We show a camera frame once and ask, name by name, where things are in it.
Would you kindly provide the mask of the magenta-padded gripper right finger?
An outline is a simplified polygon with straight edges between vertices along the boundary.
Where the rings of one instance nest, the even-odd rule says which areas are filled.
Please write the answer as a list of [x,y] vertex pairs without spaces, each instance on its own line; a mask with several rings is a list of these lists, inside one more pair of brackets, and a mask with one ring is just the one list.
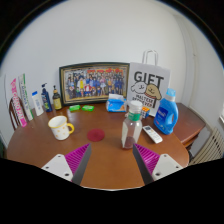
[[133,145],[133,155],[145,185],[182,169],[168,154],[159,155],[139,144]]

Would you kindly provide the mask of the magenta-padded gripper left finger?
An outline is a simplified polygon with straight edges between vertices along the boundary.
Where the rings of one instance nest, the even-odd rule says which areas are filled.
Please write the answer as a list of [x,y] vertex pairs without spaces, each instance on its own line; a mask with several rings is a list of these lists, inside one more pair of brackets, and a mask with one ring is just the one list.
[[67,155],[57,154],[42,169],[80,185],[90,155],[91,145],[86,144],[69,152]]

